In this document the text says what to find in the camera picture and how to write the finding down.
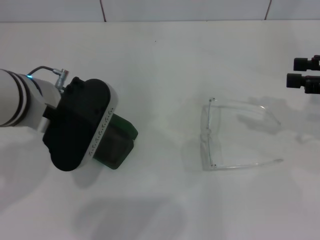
cable connector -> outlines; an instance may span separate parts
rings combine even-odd
[[[68,76],[69,72],[67,70],[65,70],[65,69],[59,70],[59,69],[56,69],[56,68],[54,68],[52,70],[52,72],[59,76],[59,78],[56,81],[54,86],[59,90],[59,92],[62,93],[64,84],[65,84],[65,81],[67,79],[67,76]]]

white tile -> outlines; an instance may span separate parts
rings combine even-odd
[[[320,19],[319,0],[273,0],[268,20]]]
[[[103,22],[99,0],[0,0],[0,22]]]
[[[109,22],[262,20],[269,0],[102,0]]]

cable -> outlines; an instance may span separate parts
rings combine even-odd
[[[29,72],[27,75],[31,76],[32,74],[34,74],[36,71],[39,71],[40,69],[46,69],[49,71],[53,71],[54,69],[48,66],[38,66],[37,68],[33,69],[31,72]]]

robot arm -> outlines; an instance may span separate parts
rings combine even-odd
[[[33,78],[38,69],[57,74],[56,84]],[[113,117],[118,96],[110,85],[75,77],[64,88],[67,75],[64,69],[44,66],[28,75],[0,70],[0,127],[27,126],[43,132],[51,160],[62,171],[72,171],[92,158],[118,168],[134,147],[137,130]]]

glasses lens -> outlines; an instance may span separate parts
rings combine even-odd
[[[280,125],[263,106],[211,98],[201,114],[204,169],[259,165],[279,159]]]

